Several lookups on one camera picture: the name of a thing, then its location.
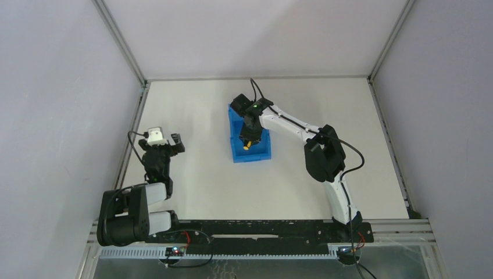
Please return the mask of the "black yellow screwdriver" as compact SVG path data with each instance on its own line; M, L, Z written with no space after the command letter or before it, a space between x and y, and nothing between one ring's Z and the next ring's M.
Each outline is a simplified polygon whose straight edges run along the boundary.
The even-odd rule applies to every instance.
M251 146L252 146L252 142L251 141L244 141L244 146L243 146L243 149L244 150L248 151Z

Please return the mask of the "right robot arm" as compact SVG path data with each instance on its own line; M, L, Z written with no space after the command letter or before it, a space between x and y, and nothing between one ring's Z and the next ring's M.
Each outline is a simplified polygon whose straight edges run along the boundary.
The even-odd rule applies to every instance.
M270 132L288 135L301 143L308 174L324 185L332 220L346 230L353 230L362 222L345 179L349 170L343 147L350 148L351 144L341 140L332 126L308 124L265 97L250 100L244 94L233 99L228 113L234 162L270 159Z

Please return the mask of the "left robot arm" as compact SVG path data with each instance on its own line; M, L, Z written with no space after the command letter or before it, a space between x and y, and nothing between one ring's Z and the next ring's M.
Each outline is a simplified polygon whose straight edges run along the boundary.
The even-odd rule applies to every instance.
M97 226L100 245L126 246L177 228L178 218L173 210L151 212L149 209L173 194L170 161L183 153L185 146L180 134L172 134L171 138L174 144L157 128L144 133L138 142L144 151L141 157L144 183L104 192Z

